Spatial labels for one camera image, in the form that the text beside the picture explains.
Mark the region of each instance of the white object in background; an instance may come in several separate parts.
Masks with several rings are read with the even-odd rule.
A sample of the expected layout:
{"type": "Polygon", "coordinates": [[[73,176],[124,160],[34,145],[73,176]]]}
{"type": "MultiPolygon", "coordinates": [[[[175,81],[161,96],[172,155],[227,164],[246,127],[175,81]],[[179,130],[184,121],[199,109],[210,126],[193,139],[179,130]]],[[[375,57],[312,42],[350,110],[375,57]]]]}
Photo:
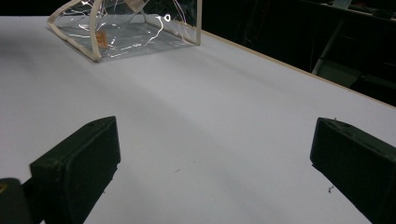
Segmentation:
{"type": "Polygon", "coordinates": [[[334,2],[332,3],[332,5],[334,7],[339,7],[342,9],[347,9],[350,5],[350,3],[352,2],[352,0],[334,0],[334,2]]]}

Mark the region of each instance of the table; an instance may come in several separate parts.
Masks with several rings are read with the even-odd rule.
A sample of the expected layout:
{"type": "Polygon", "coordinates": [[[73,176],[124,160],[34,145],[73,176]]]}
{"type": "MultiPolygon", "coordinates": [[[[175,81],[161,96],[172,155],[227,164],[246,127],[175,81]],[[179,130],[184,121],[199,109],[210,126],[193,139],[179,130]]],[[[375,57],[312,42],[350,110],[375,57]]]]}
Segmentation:
{"type": "Polygon", "coordinates": [[[0,17],[0,174],[116,116],[121,163],[85,223],[369,223],[312,167],[318,117],[396,146],[396,110],[204,34],[92,63],[46,17],[0,17]]]}

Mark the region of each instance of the clear plastic sheet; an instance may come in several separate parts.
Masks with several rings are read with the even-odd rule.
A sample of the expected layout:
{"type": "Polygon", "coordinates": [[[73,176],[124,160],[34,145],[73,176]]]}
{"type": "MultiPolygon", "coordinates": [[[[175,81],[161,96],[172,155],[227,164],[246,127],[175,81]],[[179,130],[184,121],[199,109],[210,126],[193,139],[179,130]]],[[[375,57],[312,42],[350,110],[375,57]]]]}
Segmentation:
{"type": "Polygon", "coordinates": [[[199,45],[202,0],[72,0],[49,27],[93,61],[199,45]]]}

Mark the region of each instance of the white tabletop surface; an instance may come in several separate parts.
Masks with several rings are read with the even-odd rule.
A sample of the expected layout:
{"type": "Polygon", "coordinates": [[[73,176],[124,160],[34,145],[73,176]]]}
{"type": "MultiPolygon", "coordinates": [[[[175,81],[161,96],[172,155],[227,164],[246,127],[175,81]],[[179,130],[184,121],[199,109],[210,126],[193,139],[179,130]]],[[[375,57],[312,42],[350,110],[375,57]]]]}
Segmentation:
{"type": "Polygon", "coordinates": [[[121,163],[85,223],[370,223],[309,160],[317,118],[396,146],[396,110],[231,46],[91,63],[46,17],[0,17],[0,177],[116,116],[121,163]]]}

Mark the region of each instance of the white table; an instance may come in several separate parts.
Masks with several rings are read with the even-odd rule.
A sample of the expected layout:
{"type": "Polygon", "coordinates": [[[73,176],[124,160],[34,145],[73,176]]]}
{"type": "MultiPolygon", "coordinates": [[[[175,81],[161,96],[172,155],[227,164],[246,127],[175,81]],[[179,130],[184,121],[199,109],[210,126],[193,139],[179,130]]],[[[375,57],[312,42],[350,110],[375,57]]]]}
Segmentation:
{"type": "Polygon", "coordinates": [[[309,160],[318,117],[396,146],[396,110],[203,35],[91,63],[46,18],[0,17],[0,177],[116,116],[121,163],[85,223],[369,223],[309,160]]]}

